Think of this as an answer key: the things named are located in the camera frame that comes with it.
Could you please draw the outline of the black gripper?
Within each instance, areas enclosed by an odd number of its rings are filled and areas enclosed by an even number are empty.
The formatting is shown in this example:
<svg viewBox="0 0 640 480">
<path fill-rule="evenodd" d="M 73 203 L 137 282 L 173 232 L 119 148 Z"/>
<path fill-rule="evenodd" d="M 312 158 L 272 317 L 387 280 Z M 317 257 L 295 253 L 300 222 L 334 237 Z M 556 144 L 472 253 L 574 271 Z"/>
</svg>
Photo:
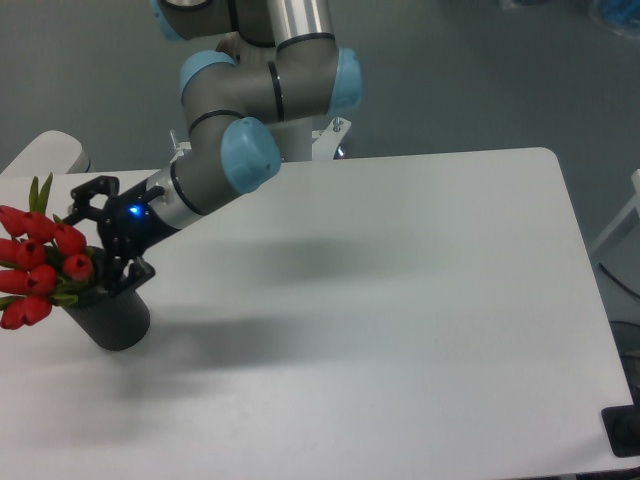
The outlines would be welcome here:
<svg viewBox="0 0 640 480">
<path fill-rule="evenodd" d="M 72 203 L 63 219 L 67 225 L 76 225 L 83 220 L 97 224 L 103 249 L 108 255 L 104 252 L 94 254 L 95 282 L 110 296 L 135 291 L 151 280 L 155 269 L 141 255 L 178 232 L 150 205 L 152 200 L 163 197 L 163 187 L 147 189 L 145 185 L 135 185 L 122 194 L 119 194 L 119 188 L 119 179 L 108 175 L 100 175 L 73 188 L 70 191 Z M 106 198 L 103 207 L 91 203 L 96 196 Z"/>
</svg>

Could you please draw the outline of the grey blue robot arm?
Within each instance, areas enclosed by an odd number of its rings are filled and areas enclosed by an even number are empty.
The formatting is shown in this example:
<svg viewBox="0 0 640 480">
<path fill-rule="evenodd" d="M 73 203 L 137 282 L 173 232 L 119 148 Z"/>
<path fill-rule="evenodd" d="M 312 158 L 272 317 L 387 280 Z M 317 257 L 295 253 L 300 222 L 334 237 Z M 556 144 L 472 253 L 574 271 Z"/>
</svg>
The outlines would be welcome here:
<svg viewBox="0 0 640 480">
<path fill-rule="evenodd" d="M 155 1 L 151 8 L 170 39 L 235 33 L 274 55 L 255 63 L 219 50 L 190 56 L 180 70 L 190 151 L 127 191 L 112 176 L 72 191 L 68 222 L 96 224 L 102 250 L 94 281 L 114 296 L 153 277 L 146 250 L 278 173 L 271 125 L 338 115 L 363 96 L 358 57 L 337 45 L 325 1 Z"/>
</svg>

